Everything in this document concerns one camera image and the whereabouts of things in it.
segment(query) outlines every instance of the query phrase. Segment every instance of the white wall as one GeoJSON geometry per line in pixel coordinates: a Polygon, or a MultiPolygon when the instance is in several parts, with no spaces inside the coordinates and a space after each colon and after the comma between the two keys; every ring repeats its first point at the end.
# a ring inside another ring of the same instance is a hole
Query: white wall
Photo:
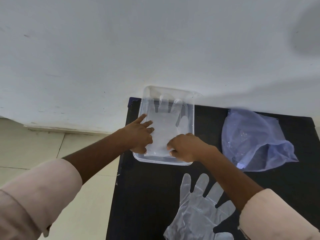
{"type": "Polygon", "coordinates": [[[147,85],[320,116],[320,1],[0,0],[0,115],[112,132],[147,85]]]}

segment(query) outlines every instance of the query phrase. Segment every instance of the black table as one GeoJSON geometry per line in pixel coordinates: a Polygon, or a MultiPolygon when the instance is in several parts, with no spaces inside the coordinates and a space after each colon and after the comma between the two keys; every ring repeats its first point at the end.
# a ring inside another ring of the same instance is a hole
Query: black table
{"type": "MultiPolygon", "coordinates": [[[[130,99],[126,124],[138,117],[141,99],[130,99]]],[[[195,106],[194,133],[208,144],[221,149],[221,132],[228,109],[195,106]]],[[[313,120],[308,117],[260,113],[279,119],[288,141],[295,148],[299,162],[290,162],[265,172],[246,172],[264,188],[270,188],[311,224],[320,229],[320,141],[313,120]]],[[[216,182],[198,162],[174,166],[139,162],[130,151],[120,157],[114,188],[107,240],[164,239],[163,233],[179,208],[182,177],[189,173],[191,191],[202,173],[210,177],[204,193],[216,182]]],[[[218,206],[227,201],[222,195],[218,206]]],[[[239,212],[214,228],[230,232],[234,239],[245,239],[237,230],[239,212]]]]}

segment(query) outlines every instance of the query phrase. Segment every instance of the transparent plastic tray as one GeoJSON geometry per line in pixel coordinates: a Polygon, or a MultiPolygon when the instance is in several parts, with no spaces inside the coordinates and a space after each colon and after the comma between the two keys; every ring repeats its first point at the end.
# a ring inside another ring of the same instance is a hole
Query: transparent plastic tray
{"type": "Polygon", "coordinates": [[[178,134],[194,134],[195,93],[173,88],[147,86],[143,91],[139,116],[147,114],[144,121],[152,120],[155,131],[153,144],[147,145],[146,154],[134,153],[141,162],[190,165],[170,156],[167,143],[178,134]]]}

